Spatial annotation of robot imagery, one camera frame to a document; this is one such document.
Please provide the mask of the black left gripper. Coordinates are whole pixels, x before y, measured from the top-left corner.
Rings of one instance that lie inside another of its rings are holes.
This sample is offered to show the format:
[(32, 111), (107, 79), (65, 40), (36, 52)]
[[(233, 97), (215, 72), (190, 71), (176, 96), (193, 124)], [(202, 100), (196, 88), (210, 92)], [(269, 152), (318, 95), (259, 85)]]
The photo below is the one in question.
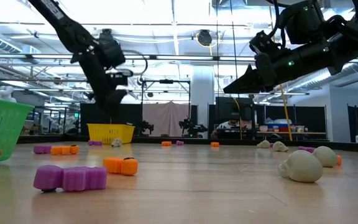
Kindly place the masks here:
[(95, 101), (106, 115), (115, 118), (119, 114), (120, 102), (127, 92), (117, 90), (117, 86), (110, 84), (103, 66), (93, 52), (82, 53), (78, 62), (93, 90)]

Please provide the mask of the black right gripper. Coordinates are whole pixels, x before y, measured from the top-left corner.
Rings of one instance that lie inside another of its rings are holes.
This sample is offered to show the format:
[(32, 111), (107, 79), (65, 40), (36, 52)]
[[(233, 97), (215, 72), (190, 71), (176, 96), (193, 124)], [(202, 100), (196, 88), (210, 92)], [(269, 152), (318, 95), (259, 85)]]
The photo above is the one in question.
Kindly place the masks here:
[(304, 57), (299, 52), (280, 56), (272, 62), (269, 55), (260, 53), (255, 56), (256, 70), (247, 66), (245, 73), (223, 89), (229, 94), (259, 93), (271, 90), (274, 86), (289, 81), (303, 65)]

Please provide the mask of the cream rounded toy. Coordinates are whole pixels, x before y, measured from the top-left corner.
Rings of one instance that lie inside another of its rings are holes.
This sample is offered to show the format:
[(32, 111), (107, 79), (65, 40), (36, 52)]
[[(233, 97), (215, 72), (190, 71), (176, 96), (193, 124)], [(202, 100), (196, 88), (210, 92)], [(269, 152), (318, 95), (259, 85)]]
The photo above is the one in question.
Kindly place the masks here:
[(314, 155), (323, 167), (334, 167), (338, 163), (337, 154), (329, 147), (317, 147), (312, 155)]

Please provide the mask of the yellow plastic basket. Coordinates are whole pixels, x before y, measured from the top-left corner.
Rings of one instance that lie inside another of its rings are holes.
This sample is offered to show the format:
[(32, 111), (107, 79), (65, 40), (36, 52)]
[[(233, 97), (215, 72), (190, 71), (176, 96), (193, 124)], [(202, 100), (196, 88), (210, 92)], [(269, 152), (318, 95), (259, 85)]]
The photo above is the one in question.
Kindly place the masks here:
[(101, 141), (103, 144), (111, 144), (114, 139), (121, 139), (123, 144), (131, 143), (134, 126), (126, 124), (87, 124), (89, 139)]

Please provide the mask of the black computer monitor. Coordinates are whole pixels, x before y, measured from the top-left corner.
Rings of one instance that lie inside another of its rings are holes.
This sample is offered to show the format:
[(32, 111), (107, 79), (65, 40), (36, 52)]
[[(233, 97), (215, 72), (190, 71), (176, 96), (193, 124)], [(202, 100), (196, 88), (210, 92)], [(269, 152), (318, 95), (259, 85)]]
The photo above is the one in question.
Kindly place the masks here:
[(254, 102), (250, 98), (216, 97), (215, 118), (254, 120)]

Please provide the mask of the person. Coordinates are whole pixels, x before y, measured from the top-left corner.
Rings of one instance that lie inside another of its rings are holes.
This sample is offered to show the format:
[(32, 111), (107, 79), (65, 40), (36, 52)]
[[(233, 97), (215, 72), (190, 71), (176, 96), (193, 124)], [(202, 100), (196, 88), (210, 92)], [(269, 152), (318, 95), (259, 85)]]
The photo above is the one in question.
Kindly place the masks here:
[(240, 139), (252, 129), (252, 122), (248, 120), (229, 120), (217, 125), (210, 137), (211, 139)]

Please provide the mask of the beige curtain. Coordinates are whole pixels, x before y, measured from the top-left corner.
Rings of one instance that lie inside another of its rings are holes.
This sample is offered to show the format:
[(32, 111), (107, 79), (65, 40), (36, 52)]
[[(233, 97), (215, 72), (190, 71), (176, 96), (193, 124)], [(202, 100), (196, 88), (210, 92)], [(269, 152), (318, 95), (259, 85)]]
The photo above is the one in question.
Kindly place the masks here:
[(188, 117), (188, 105), (176, 104), (172, 101), (162, 104), (143, 104), (142, 118), (152, 124), (152, 137), (162, 134), (169, 137), (181, 137), (180, 121)]

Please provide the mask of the black gantry stand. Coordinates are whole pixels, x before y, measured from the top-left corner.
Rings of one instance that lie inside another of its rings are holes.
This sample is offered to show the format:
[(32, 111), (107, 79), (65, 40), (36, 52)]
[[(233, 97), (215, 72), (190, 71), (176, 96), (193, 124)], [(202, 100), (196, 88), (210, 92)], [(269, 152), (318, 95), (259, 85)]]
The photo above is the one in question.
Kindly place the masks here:
[(142, 80), (140, 89), (141, 112), (143, 104), (162, 104), (170, 101), (188, 105), (191, 117), (191, 82), (188, 80)]

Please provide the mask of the black overhead frame bar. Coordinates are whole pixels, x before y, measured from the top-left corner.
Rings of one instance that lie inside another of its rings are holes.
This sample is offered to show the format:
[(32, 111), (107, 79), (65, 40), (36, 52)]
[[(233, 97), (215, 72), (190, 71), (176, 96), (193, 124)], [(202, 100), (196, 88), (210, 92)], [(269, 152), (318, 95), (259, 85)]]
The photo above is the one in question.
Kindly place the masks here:
[[(14, 58), (14, 59), (60, 59), (69, 60), (72, 58), (70, 54), (0, 54), (0, 58)], [(253, 57), (218, 57), (218, 56), (185, 56), (185, 55), (126, 55), (129, 60), (141, 60), (143, 58), (150, 60), (197, 60), (197, 61), (240, 61), (253, 62)], [(350, 63), (358, 63), (358, 58), (353, 59)]]

